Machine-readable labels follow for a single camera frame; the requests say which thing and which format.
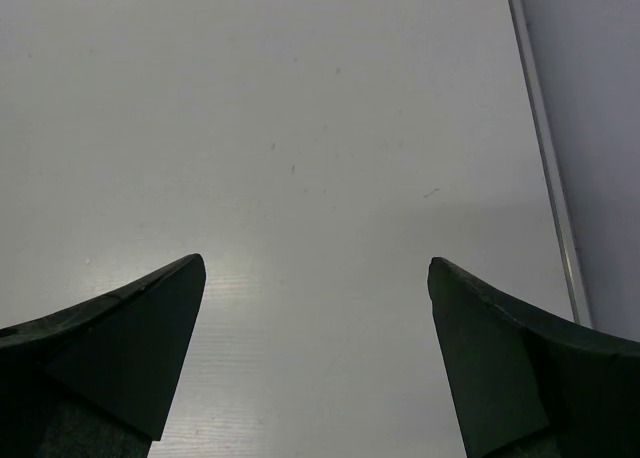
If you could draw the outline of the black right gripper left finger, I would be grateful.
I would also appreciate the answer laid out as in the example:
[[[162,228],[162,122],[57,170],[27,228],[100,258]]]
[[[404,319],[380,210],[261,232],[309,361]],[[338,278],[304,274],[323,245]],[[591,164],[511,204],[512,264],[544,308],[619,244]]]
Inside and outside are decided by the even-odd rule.
[[[199,254],[1,330],[4,457],[146,457],[202,302]]]

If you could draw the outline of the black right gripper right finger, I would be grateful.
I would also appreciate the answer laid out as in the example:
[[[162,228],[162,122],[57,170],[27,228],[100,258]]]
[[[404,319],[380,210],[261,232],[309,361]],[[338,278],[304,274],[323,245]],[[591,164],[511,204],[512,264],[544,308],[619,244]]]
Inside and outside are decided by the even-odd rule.
[[[469,457],[636,457],[639,345],[434,258],[436,333]]]

